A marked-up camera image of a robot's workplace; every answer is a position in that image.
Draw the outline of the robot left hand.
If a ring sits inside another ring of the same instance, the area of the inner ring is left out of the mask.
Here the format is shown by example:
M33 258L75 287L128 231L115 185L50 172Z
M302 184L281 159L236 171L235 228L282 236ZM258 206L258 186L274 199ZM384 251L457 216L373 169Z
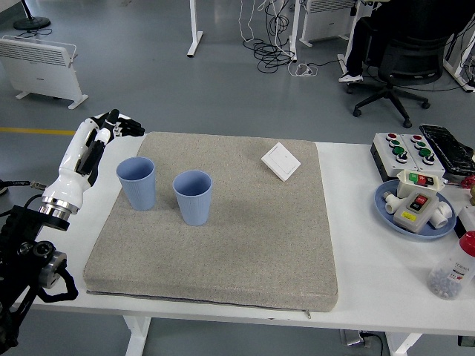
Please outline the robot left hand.
M143 136L137 121L113 109L98 117L87 118L73 135L59 166L57 179L42 195L44 214L76 214L83 194L96 182L98 167L107 144L117 137Z

